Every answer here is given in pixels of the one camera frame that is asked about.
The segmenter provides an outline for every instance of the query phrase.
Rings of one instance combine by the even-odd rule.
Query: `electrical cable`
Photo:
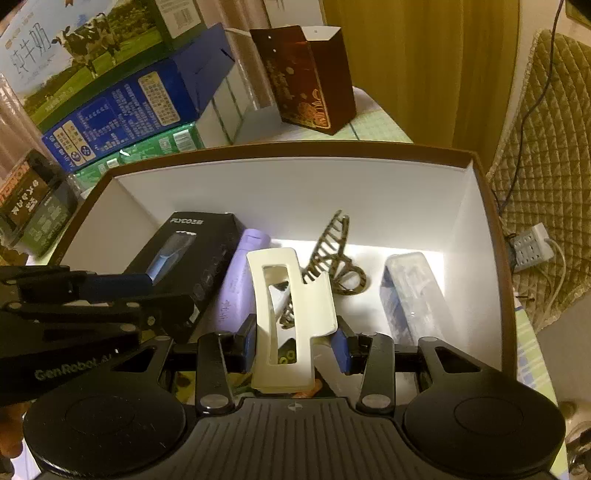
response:
[[[558,253],[560,254],[560,256],[562,257],[562,274],[560,276],[560,281],[558,282],[558,286],[556,287],[553,295],[550,297],[550,301],[548,302],[548,304],[546,305],[546,308],[544,309],[544,316],[541,319],[540,322],[540,326],[544,327],[544,322],[546,321],[546,319],[548,318],[548,315],[550,314],[550,309],[552,308],[552,305],[554,304],[554,301],[556,300],[556,297],[558,296],[558,293],[560,292],[560,289],[562,288],[562,284],[564,283],[564,279],[566,277],[566,257],[564,256],[564,251],[562,250],[562,248],[560,248],[560,245],[555,242],[554,240],[552,240],[551,238],[547,238],[546,243],[549,244],[550,246],[554,246],[556,250],[558,250]]]
[[[539,265],[536,265],[535,269],[545,277],[546,282],[547,282],[548,286],[550,287],[550,297],[551,297],[554,294],[554,290],[552,288],[552,281],[550,280],[550,277],[548,276],[548,274],[544,270],[542,270],[540,268]]]
[[[542,102],[544,96],[546,95],[546,92],[548,91],[548,87],[550,87],[550,82],[552,81],[552,69],[554,67],[554,39],[556,37],[556,26],[558,25],[558,18],[560,16],[560,11],[562,10],[563,4],[564,0],[560,0],[560,3],[558,4],[558,10],[556,11],[556,16],[554,17],[554,24],[552,25],[552,37],[550,38],[550,65],[548,66],[548,78],[546,80],[546,83],[544,84],[544,88],[542,89],[541,95],[538,97],[538,99],[535,101],[532,107],[530,107],[530,109],[527,110],[523,119],[521,120],[521,127],[519,129],[519,151],[517,153],[517,161],[515,162],[515,174],[513,175],[513,179],[511,181],[509,191],[507,192],[507,196],[505,197],[505,200],[503,200],[503,203],[498,209],[499,216],[503,215],[503,212],[507,207],[507,203],[509,203],[509,199],[511,198],[513,190],[515,189],[515,184],[517,183],[517,176],[519,175],[519,171],[521,169],[521,155],[523,153],[523,130],[525,128],[525,121]]]

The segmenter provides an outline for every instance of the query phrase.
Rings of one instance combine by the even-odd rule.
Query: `small dark box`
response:
[[[163,325],[176,342],[187,342],[218,291],[244,230],[231,213],[175,212],[135,256],[125,273],[147,273],[154,294],[187,294],[195,312]]]

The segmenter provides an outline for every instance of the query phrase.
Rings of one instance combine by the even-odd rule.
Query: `white wall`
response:
[[[534,34],[552,28],[558,0],[521,0],[519,44],[515,75],[503,128],[511,127]],[[566,17],[563,7],[557,31],[591,45],[591,30]],[[559,400],[584,398],[591,401],[591,294],[568,308],[558,321],[538,334],[550,378]]]

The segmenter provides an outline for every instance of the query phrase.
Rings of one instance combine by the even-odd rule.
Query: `white box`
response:
[[[515,376],[511,273],[492,196],[469,152],[388,142],[281,142],[125,165],[107,172],[91,192],[51,263],[120,273],[171,213],[195,210],[232,212],[276,245],[296,247],[306,265],[338,209],[350,216],[345,254],[370,282],[360,295],[335,297],[337,314],[354,331],[389,334],[379,298],[384,261],[423,251],[458,332],[446,340]],[[322,349],[317,366],[330,376],[336,363]]]

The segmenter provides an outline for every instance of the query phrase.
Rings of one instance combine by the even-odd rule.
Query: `checkered tablecloth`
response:
[[[517,380],[556,403],[556,394],[546,369],[540,344],[535,337],[527,313],[517,299],[515,299],[515,323],[517,324]],[[551,472],[560,480],[569,480],[564,443]]]

